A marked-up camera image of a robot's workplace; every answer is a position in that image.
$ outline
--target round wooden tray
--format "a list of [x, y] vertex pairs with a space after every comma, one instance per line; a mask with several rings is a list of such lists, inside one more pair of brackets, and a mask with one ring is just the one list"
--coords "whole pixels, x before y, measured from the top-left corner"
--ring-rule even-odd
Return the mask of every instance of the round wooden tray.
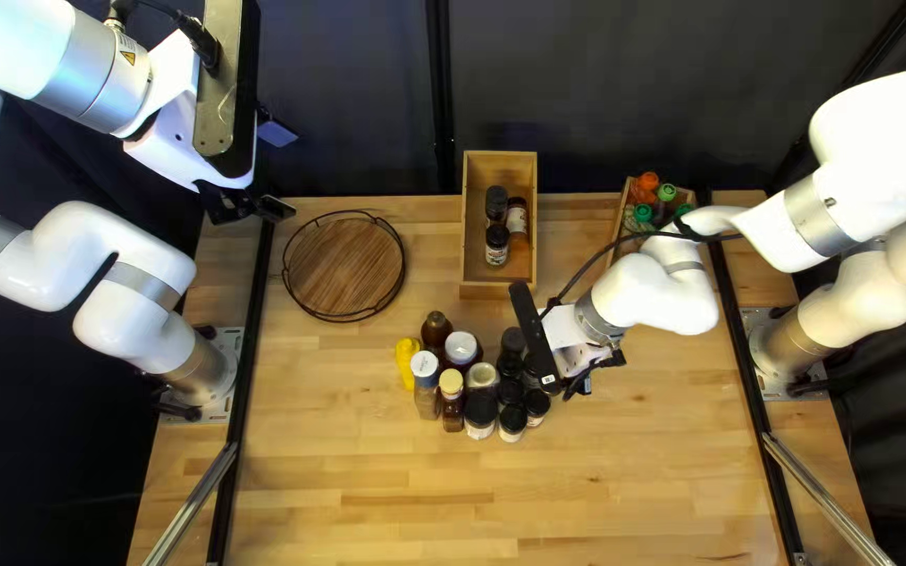
[[282, 253], [282, 280], [296, 304], [327, 322], [382, 311], [404, 284], [404, 244], [365, 211], [328, 212], [302, 225]]

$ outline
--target wooden box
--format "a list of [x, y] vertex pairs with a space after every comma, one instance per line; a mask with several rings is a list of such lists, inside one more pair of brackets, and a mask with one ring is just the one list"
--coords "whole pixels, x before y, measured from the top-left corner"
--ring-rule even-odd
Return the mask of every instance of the wooden box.
[[[631, 234], [631, 230], [629, 230], [624, 225], [624, 214], [628, 204], [634, 205], [634, 200], [628, 202], [628, 197], [631, 195], [632, 189], [635, 186], [636, 182], [638, 182], [638, 179], [636, 179], [635, 177], [628, 177], [624, 182], [624, 190], [621, 193], [621, 199], [618, 201], [617, 216], [614, 220], [614, 231], [612, 232], [614, 238], [617, 238], [618, 235], [627, 236]], [[673, 212], [676, 211], [676, 208], [681, 204], [684, 204], [685, 202], [697, 205], [698, 201], [695, 199], [695, 193], [692, 190], [688, 190], [686, 188], [676, 187], [676, 197], [674, 197], [670, 202], [666, 203], [667, 222], [670, 221], [670, 218], [673, 216]], [[621, 259], [623, 256], [632, 252], [637, 252], [638, 248], [641, 247], [642, 242], [644, 242], [644, 238], [642, 238], [641, 240], [632, 240], [630, 242], [621, 244], [614, 249], [613, 254], [607, 254], [607, 265], [611, 266], [614, 264], [614, 262]]]
[[[484, 261], [487, 220], [484, 200], [488, 187], [500, 184], [513, 197], [526, 199], [526, 233], [530, 258], [510, 258], [491, 267]], [[461, 212], [460, 298], [508, 299], [510, 284], [536, 282], [536, 153], [530, 151], [464, 151]]]

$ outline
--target orange cap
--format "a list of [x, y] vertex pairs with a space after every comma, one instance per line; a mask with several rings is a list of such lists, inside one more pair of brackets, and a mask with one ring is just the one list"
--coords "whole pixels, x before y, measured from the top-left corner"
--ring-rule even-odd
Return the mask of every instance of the orange cap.
[[638, 190], [642, 192], [651, 192], [660, 186], [660, 175], [655, 171], [646, 171], [638, 175]]

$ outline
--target yellow mustard bottle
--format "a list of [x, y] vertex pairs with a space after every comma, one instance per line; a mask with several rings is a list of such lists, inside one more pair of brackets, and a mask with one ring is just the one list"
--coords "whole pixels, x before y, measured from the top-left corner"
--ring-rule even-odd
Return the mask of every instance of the yellow mustard bottle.
[[415, 375], [411, 373], [411, 358], [422, 350], [422, 341], [418, 339], [400, 339], [396, 341], [394, 359], [396, 367], [401, 371], [401, 383], [404, 389], [415, 391]]

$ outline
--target green cap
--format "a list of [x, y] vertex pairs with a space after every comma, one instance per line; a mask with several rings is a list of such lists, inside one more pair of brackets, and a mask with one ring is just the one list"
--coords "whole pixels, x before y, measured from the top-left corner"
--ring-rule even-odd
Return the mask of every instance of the green cap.
[[640, 223], [651, 222], [652, 220], [652, 206], [648, 204], [636, 204], [635, 205], [635, 219]]
[[660, 188], [655, 189], [655, 195], [664, 202], [670, 202], [673, 198], [676, 197], [676, 187], [672, 186], [668, 182], [665, 182], [660, 185]]
[[690, 211], [693, 211], [694, 209], [695, 209], [695, 206], [693, 204], [691, 204], [690, 202], [685, 202], [684, 204], [681, 204], [680, 206], [678, 206], [676, 208], [676, 212], [673, 212], [673, 215], [676, 217], [680, 217]]

